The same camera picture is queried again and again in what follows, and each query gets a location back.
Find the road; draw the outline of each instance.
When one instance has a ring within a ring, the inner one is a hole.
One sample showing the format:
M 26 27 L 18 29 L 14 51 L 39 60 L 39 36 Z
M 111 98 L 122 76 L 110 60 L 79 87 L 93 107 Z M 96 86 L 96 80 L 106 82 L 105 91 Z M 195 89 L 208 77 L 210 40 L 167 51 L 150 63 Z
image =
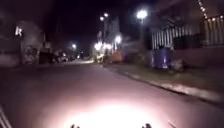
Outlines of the road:
M 13 128 L 223 128 L 224 112 L 100 65 L 70 63 L 1 74 L 0 102 Z

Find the building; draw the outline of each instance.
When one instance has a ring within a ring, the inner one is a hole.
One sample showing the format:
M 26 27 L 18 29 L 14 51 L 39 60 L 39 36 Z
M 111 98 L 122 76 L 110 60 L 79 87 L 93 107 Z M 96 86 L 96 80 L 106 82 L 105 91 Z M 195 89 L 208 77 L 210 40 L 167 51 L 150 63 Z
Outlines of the building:
M 148 25 L 152 48 L 172 49 L 172 59 L 199 67 L 222 66 L 224 19 L 220 0 L 160 0 Z

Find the street lamp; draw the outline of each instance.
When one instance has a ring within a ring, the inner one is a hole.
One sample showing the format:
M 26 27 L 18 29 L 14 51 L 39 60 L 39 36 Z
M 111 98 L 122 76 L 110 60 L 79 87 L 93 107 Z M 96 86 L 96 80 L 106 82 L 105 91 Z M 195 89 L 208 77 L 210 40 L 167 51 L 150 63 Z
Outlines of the street lamp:
M 140 42 L 142 43 L 142 47 L 144 48 L 144 20 L 148 16 L 148 11 L 146 9 L 141 9 L 137 12 L 136 18 L 141 20 L 140 26 Z
M 105 16 L 105 17 L 108 17 L 108 16 L 109 16 L 109 14 L 108 14 L 108 13 L 104 13 L 104 16 Z
M 104 17 L 101 16 L 101 17 L 100 17 L 100 20 L 101 20 L 101 21 L 104 21 Z
M 76 48 L 77 48 L 76 44 L 72 44 L 72 48 L 73 48 L 74 50 L 76 50 Z
M 140 19 L 141 22 L 143 23 L 143 20 L 148 16 L 148 11 L 145 9 L 141 9 L 137 12 L 137 19 Z
M 121 38 L 120 35 L 117 35 L 117 36 L 115 37 L 115 43 L 120 44 L 120 43 L 121 43 L 121 40 L 122 40 L 122 38 Z

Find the light pole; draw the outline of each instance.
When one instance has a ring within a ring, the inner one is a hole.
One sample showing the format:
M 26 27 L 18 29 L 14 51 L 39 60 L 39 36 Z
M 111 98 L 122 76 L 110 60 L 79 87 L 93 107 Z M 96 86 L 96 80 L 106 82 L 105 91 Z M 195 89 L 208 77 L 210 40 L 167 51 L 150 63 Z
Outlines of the light pole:
M 148 11 L 146 9 L 141 9 L 136 14 L 136 18 L 141 21 L 140 41 L 141 41 L 143 47 L 144 47 L 144 20 L 147 18 L 147 16 L 148 16 Z
M 103 16 L 100 16 L 100 21 L 103 22 L 103 37 L 102 42 L 105 43 L 105 36 L 106 36 L 106 27 L 107 27 L 107 19 L 109 17 L 108 13 L 104 13 Z

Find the fence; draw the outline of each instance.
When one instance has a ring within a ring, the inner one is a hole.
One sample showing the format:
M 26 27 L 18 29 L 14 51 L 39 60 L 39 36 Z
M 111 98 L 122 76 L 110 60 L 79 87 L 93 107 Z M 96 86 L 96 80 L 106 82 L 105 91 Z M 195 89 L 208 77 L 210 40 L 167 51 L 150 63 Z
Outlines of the fence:
M 224 45 L 224 21 L 223 16 L 204 20 L 202 26 L 184 25 L 173 27 L 152 33 L 152 47 L 158 49 L 159 46 L 173 49 L 174 38 L 183 36 L 193 36 L 199 34 L 203 47 Z

